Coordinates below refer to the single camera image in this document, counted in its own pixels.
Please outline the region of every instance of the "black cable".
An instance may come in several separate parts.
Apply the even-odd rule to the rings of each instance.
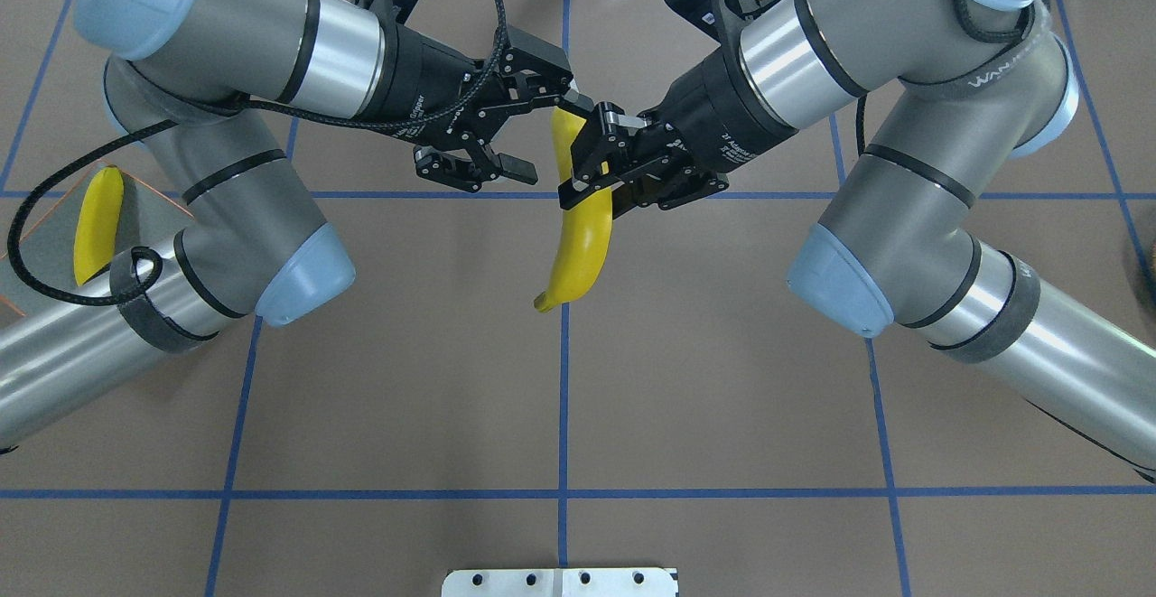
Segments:
[[[859,156],[864,156],[864,150],[867,149],[867,137],[864,133],[864,123],[867,116],[867,96],[860,96],[859,102],[855,103],[855,153]]]
[[[968,10],[968,0],[951,0],[951,8],[955,10],[955,19],[959,27],[968,34],[968,37],[985,44],[1007,44],[1023,37],[1023,29],[1016,30],[984,30],[976,25]]]
[[[69,163],[68,165],[61,168],[60,170],[55,171],[47,179],[40,182],[39,185],[37,185],[36,189],[32,190],[32,193],[29,193],[28,197],[24,198],[24,201],[22,201],[20,204],[20,207],[16,209],[16,218],[12,219],[12,226],[8,228],[8,260],[12,263],[13,272],[16,273],[16,277],[21,281],[23,281],[25,286],[32,288],[34,290],[40,293],[44,296],[54,298],[57,301],[75,303],[80,305],[99,307],[99,305],[119,305],[121,303],[128,303],[129,301],[144,294],[146,290],[148,290],[150,287],[153,287],[154,283],[156,283],[157,279],[161,278],[161,266],[162,266],[161,255],[157,255],[156,251],[149,248],[136,246],[133,248],[131,251],[133,265],[135,266],[136,263],[139,263],[140,260],[148,260],[149,263],[153,264],[153,270],[148,273],[148,277],[146,277],[143,281],[139,279],[136,280],[136,287],[127,292],[102,297],[83,296],[74,293],[68,293],[61,290],[60,288],[54,288],[40,281],[39,279],[37,279],[37,277],[32,274],[31,271],[29,271],[28,266],[24,265],[24,256],[21,256],[20,253],[20,241],[24,236],[24,224],[28,222],[28,218],[32,214],[32,209],[36,207],[36,204],[39,202],[40,199],[43,199],[49,191],[54,189],[54,186],[66,180],[66,178],[71,177],[72,175],[79,172],[86,165],[95,162],[99,157],[108,156],[109,154],[114,153],[116,150],[119,150],[120,148],[129,143],[135,143],[136,141],[148,139],[154,134],[160,134],[161,132],[164,132],[165,130],[169,130],[175,125],[177,124],[171,120],[162,120],[161,123],[149,125],[143,130],[138,130],[132,134],[120,137],[114,141],[110,141],[101,146],[99,148],[96,148],[95,150],[88,153],[87,155],[79,157],[76,161]]]

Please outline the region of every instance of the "black band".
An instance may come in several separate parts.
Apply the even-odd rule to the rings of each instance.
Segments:
[[[894,150],[887,146],[879,146],[875,143],[867,146],[864,154],[887,160],[892,164],[899,165],[901,168],[906,168],[924,179],[927,179],[932,184],[941,186],[944,191],[954,194],[959,199],[959,201],[968,205],[968,208],[976,205],[976,194],[971,193],[966,186],[956,182],[955,178],[949,177],[934,165],[919,161],[917,157],[903,154],[899,150]]]
[[[1036,271],[1006,252],[1000,252],[1011,264],[1011,292],[1003,308],[990,324],[966,341],[951,346],[932,345],[948,356],[966,364],[986,362],[1003,353],[1028,330],[1039,308],[1039,277]]]
[[[968,290],[971,289],[971,285],[976,282],[976,277],[979,275],[980,257],[983,257],[983,250],[979,249],[979,241],[975,236],[971,236],[971,264],[968,265],[968,273],[963,275],[963,281],[959,281],[959,287],[955,289],[955,294],[936,312],[932,312],[918,322],[899,325],[907,329],[922,329],[941,320],[948,312],[955,310],[955,307],[959,305],[963,297],[968,296]]]
[[[213,293],[205,287],[200,277],[198,277],[197,272],[193,271],[193,266],[188,264],[188,255],[185,253],[184,229],[177,231],[177,238],[173,238],[172,246],[177,255],[177,265],[180,266],[181,272],[185,272],[185,280],[187,280],[188,285],[193,287],[193,292],[197,293],[197,296],[201,297],[201,301],[209,304],[214,310],[225,317],[230,317],[232,319],[240,319],[244,317],[243,314],[236,312],[236,310],[230,310],[228,305],[221,303],[217,297],[213,296]]]
[[[835,82],[849,95],[855,98],[866,96],[867,89],[864,89],[858,82],[852,80],[847,75],[847,72],[843,69],[839,60],[835,59],[835,53],[827,45],[823,34],[818,30],[818,24],[815,23],[815,17],[810,14],[810,6],[807,3],[807,0],[794,0],[794,2],[795,15],[799,16],[799,25],[802,27],[802,34],[807,36],[807,42],[810,43],[812,50],[818,56],[818,61],[823,62],[827,74],[830,74]]]
[[[309,71],[309,62],[313,59],[313,46],[317,44],[317,25],[321,19],[321,0],[306,0],[305,5],[305,30],[301,36],[301,47],[297,49],[297,61],[292,65],[292,73],[286,82],[284,90],[276,97],[277,103],[290,103],[301,91],[301,83],[305,80],[305,72]]]
[[[253,156],[244,157],[237,163],[227,165],[193,184],[187,191],[185,191],[185,193],[180,193],[180,199],[184,200],[187,206],[197,198],[212,191],[214,186],[223,184],[238,175],[244,175],[245,172],[257,168],[257,165],[269,163],[271,161],[277,161],[279,159],[286,159],[286,154],[281,149],[265,150],[264,153],[257,153]]]
[[[138,282],[136,261],[131,251],[117,255],[109,267],[109,289],[112,294],[119,294],[133,289]],[[117,304],[117,310],[142,340],[165,353],[184,353],[216,337],[216,333],[198,336],[181,329],[153,305],[148,293],[128,303]]]

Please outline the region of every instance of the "banana tip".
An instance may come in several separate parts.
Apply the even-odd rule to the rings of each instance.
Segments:
[[[536,297],[534,297],[534,309],[536,309],[538,312],[549,312],[555,308],[557,308],[557,305],[558,305],[557,303],[554,303],[553,301],[546,298],[546,293],[542,293]]]

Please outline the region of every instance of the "metal bracket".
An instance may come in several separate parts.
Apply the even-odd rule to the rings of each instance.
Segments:
[[[458,570],[442,597],[677,597],[673,568]]]

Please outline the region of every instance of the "yellow banana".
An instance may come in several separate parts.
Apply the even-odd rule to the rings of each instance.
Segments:
[[[550,118],[554,137],[554,156],[558,162],[558,176],[569,179],[572,164],[570,143],[586,120],[560,109]],[[549,312],[562,303],[575,301],[586,294],[598,280],[606,263],[606,251],[610,246],[612,214],[610,189],[603,189],[586,198],[573,209],[562,213],[562,237],[558,252],[554,256],[550,283],[546,292],[534,300],[538,312]]]
[[[124,197],[125,180],[116,165],[101,169],[88,183],[73,243],[73,274],[77,286],[84,285],[112,260]]]

